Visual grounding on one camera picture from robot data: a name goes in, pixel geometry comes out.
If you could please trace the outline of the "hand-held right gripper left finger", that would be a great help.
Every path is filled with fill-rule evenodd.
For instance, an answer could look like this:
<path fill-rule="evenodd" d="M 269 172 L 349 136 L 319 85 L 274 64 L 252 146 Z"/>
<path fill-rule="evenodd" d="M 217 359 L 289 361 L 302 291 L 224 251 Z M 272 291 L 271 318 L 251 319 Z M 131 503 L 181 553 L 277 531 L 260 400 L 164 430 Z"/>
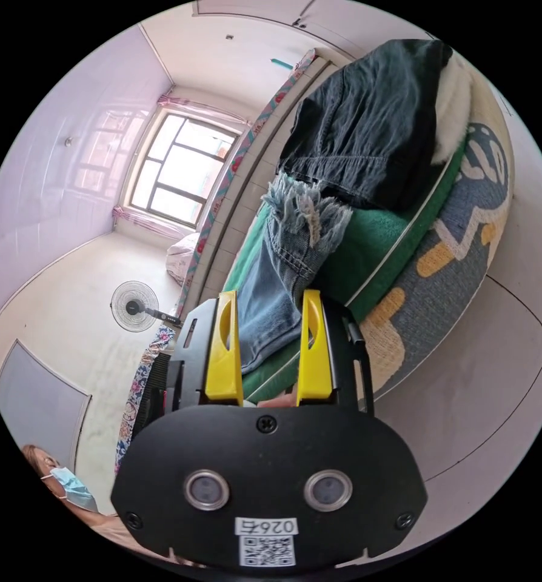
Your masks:
<path fill-rule="evenodd" d="M 235 290 L 219 295 L 210 343 L 205 395 L 210 402 L 242 404 L 243 383 Z"/>

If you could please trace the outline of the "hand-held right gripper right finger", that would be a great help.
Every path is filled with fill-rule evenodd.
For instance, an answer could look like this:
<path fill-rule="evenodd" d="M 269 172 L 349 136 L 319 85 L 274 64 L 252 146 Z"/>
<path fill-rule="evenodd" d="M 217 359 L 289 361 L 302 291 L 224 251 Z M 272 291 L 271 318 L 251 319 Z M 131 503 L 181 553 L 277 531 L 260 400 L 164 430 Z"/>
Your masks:
<path fill-rule="evenodd" d="M 302 326 L 296 405 L 327 401 L 332 394 L 327 328 L 321 294 L 307 289 L 303 294 Z"/>

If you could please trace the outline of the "person's right hand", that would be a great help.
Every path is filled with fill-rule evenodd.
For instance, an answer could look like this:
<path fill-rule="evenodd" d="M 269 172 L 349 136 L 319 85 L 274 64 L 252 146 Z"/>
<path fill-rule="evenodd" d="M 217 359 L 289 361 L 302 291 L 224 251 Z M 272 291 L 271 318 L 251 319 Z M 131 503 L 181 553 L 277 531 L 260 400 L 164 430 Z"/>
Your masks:
<path fill-rule="evenodd" d="M 270 400 L 260 401 L 257 404 L 258 408 L 283 408 L 294 407 L 297 404 L 297 396 L 295 393 L 284 393 L 276 398 Z"/>

